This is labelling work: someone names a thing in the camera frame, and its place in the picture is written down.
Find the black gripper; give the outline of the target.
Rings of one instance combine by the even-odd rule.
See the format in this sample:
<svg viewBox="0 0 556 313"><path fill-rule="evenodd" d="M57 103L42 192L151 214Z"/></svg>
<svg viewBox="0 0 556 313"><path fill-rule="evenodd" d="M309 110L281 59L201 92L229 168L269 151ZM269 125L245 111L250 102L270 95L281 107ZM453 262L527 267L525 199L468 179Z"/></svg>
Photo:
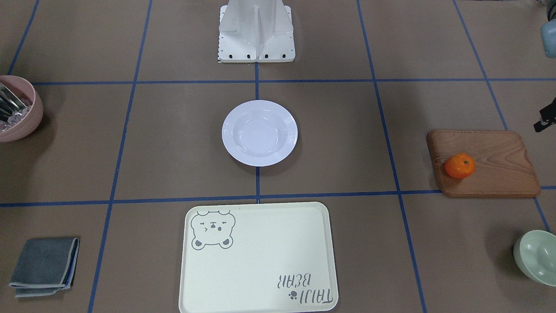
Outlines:
<svg viewBox="0 0 556 313"><path fill-rule="evenodd" d="M546 128L556 123L556 98L554 98L549 105L540 109L539 113L540 119L533 125L537 133L544 131Z"/></svg>

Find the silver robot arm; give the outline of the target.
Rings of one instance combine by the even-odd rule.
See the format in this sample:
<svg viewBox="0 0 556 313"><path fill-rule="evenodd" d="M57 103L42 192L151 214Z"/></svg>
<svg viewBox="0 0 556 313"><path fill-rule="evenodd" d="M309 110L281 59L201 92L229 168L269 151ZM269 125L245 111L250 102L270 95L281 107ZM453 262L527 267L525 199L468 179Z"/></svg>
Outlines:
<svg viewBox="0 0 556 313"><path fill-rule="evenodd" d="M541 0L545 6L547 22L540 28L541 39L545 56L554 59L556 57L556 2L554 0ZM537 133L556 123L556 100L540 109L540 120L534 123L534 130Z"/></svg>

